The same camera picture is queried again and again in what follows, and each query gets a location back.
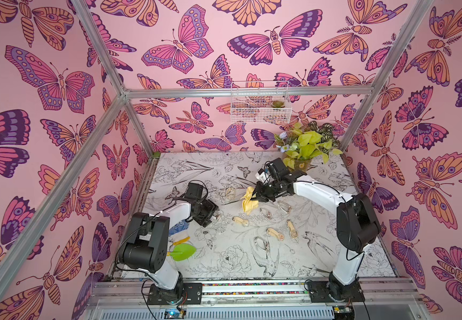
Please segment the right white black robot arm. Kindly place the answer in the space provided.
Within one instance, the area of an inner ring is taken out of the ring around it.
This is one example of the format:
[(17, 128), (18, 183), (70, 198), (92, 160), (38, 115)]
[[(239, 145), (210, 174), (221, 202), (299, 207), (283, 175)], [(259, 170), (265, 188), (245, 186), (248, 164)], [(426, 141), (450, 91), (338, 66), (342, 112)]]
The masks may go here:
[(279, 197), (298, 195), (336, 216), (336, 237), (341, 249), (328, 277), (328, 296), (336, 302), (352, 299), (352, 294), (360, 290), (358, 272), (365, 250), (380, 234), (379, 220), (369, 197), (341, 192), (301, 170), (290, 171), (280, 158), (266, 162), (255, 177), (258, 181), (253, 200), (268, 203)]

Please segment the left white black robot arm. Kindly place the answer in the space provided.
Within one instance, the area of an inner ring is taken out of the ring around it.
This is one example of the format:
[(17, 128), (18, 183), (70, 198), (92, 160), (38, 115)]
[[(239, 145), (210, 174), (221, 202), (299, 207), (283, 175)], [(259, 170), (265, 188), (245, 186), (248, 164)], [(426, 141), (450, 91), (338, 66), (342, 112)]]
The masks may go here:
[(184, 301), (182, 274), (166, 262), (169, 232), (181, 222), (195, 221), (201, 227), (212, 223), (218, 206), (208, 197), (206, 185), (199, 180), (188, 183), (185, 192), (174, 203), (156, 214), (135, 213), (116, 252), (116, 266), (144, 273), (153, 281), (150, 292), (167, 304)]

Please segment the square silver face watch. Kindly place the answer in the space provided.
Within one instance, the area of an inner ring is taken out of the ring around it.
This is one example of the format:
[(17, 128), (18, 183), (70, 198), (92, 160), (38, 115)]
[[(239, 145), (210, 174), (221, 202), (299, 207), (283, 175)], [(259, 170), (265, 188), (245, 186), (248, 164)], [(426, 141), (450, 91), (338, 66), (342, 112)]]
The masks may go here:
[(255, 237), (254, 238), (254, 244), (255, 246), (264, 251), (264, 252), (269, 252), (270, 251), (270, 244), (267, 240), (265, 240), (262, 237)]

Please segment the yellow cleaning cloth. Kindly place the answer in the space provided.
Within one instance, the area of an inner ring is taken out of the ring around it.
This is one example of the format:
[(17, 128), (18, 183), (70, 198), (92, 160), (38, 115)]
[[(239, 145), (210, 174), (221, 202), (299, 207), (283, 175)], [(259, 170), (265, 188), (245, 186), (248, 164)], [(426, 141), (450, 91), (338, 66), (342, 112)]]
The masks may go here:
[(251, 214), (253, 210), (259, 207), (259, 201), (252, 199), (253, 194), (254, 187), (248, 187), (245, 195), (241, 198), (242, 210), (247, 215)]

